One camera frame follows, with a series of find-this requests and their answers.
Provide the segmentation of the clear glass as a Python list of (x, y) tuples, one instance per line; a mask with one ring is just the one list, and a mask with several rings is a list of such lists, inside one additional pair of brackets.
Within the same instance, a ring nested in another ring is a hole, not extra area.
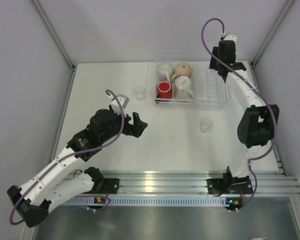
[(200, 131), (202, 133), (208, 133), (208, 132), (210, 132), (212, 130), (213, 126), (214, 126), (214, 122), (209, 117), (203, 117), (200, 120), (199, 128), (200, 128)]
[(143, 86), (138, 85), (133, 89), (133, 94), (137, 101), (143, 101), (146, 98), (146, 89)]

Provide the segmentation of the floral mug orange inside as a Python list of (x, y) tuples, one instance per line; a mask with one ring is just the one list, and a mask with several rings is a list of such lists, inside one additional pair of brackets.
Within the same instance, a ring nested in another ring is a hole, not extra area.
[(178, 77), (174, 82), (174, 98), (177, 100), (194, 100), (195, 93), (192, 90), (192, 80), (186, 76)]

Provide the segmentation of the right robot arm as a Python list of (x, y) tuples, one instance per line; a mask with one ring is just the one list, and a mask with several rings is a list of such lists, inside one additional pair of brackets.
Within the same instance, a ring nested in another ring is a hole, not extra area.
[(249, 79), (247, 68), (236, 60), (236, 41), (230, 36), (222, 38), (212, 50), (209, 69), (214, 70), (232, 90), (238, 100), (243, 115), (237, 126), (237, 137), (246, 148), (244, 157), (232, 161), (222, 178), (207, 180), (208, 192), (214, 196), (222, 194), (252, 194), (249, 173), (252, 162), (267, 156), (257, 152), (268, 143), (274, 143), (280, 109), (269, 104), (256, 90)]

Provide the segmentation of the red mug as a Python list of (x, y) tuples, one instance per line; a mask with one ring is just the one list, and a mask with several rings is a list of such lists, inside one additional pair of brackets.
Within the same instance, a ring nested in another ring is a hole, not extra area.
[(162, 102), (169, 102), (173, 96), (173, 88), (170, 82), (161, 81), (156, 86), (156, 98)]

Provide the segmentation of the beige ceramic mug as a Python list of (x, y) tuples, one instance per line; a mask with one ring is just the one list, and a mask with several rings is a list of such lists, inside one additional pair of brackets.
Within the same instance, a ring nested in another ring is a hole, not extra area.
[(192, 68), (191, 66), (186, 62), (180, 62), (178, 63), (174, 70), (173, 74), (170, 77), (170, 81), (175, 81), (178, 77), (190, 77), (192, 75)]

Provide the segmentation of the white speckled mug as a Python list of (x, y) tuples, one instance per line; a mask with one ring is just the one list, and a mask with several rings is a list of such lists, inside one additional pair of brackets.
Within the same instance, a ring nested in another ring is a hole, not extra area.
[(170, 82), (174, 68), (170, 63), (162, 62), (156, 66), (156, 73), (160, 82)]

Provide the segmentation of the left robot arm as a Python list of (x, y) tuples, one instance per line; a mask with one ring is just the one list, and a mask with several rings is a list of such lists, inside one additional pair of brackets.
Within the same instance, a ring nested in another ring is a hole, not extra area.
[(87, 127), (76, 133), (38, 175), (7, 190), (14, 210), (32, 228), (43, 222), (56, 207), (77, 195), (116, 193), (117, 189), (110, 184), (118, 183), (118, 179), (106, 179), (92, 166), (70, 181), (61, 181), (100, 152), (107, 141), (119, 134), (138, 138), (147, 127), (136, 112), (128, 116), (118, 114), (112, 108), (98, 110)]

